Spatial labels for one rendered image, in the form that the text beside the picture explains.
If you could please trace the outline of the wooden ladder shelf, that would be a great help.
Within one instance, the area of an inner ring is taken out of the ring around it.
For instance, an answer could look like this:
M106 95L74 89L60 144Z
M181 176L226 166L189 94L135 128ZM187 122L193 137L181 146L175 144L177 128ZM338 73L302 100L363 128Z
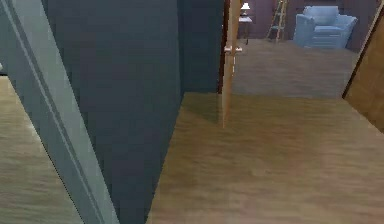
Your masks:
M276 0L276 8L269 27L267 38L278 43L284 37L288 0Z

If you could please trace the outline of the small dark side table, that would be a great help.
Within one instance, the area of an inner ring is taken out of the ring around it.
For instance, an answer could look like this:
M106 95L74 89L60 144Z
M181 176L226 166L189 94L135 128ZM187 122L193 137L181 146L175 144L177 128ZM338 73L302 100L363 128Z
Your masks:
M249 43L249 25L253 22L253 20L249 16L244 16L239 18L239 22L245 25L245 40L246 43Z

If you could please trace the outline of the light wooden room door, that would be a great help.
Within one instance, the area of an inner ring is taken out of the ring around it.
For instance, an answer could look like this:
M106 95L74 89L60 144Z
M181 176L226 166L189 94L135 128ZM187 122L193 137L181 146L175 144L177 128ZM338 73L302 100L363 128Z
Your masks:
M224 28L225 45L223 46L224 64L222 78L222 126L225 127L230 112L230 101L232 91L232 78L234 74L236 53L225 53L224 47L237 47L237 35L239 28L239 16L241 11L241 0L225 0Z

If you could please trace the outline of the brown wooden room door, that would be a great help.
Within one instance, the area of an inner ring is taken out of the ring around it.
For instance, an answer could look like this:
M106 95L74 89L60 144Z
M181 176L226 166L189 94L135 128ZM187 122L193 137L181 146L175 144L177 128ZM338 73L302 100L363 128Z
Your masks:
M380 1L342 98L384 134L384 0Z

